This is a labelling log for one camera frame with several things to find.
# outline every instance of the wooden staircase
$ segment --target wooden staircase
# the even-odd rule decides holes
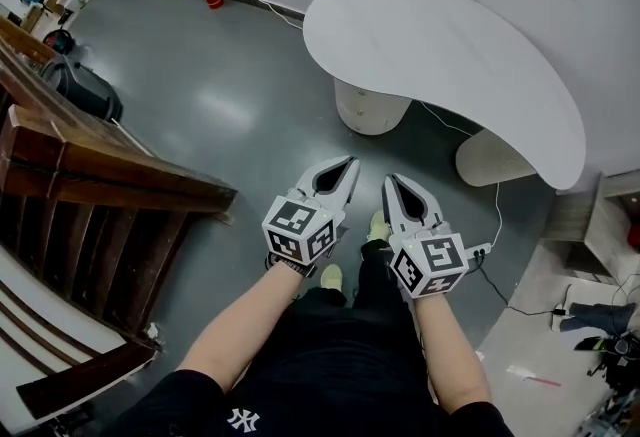
[[[144,342],[190,224],[226,219],[236,191],[149,157],[76,109],[0,40],[0,242],[37,279]]]

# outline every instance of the black shirt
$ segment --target black shirt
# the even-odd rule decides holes
[[[344,314],[281,321],[227,396],[202,373],[171,373],[105,435],[512,437],[489,403],[446,415],[419,345]]]

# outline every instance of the kidney-shaped table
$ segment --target kidney-shaped table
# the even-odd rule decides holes
[[[471,185],[537,172],[566,189],[580,177],[584,128],[567,88],[526,37],[479,3],[314,0],[304,40],[358,133],[385,133],[422,101],[484,128],[456,153]]]

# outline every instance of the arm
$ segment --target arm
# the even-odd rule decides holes
[[[178,369],[204,373],[227,393],[260,351],[303,279],[282,262],[273,265],[202,331]]]
[[[487,377],[444,295],[415,301],[429,376],[440,405],[452,414],[478,401],[491,402]]]

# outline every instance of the baseboard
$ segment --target baseboard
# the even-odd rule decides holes
[[[246,3],[247,5],[258,7],[260,9],[271,10],[266,3],[263,3],[260,0],[235,0],[235,1]],[[283,7],[282,5],[278,5],[277,3],[269,2],[269,5],[271,5],[279,14],[282,14],[286,17],[290,17],[291,19],[295,19],[297,21],[304,21],[304,14],[302,12],[290,9],[289,7]]]

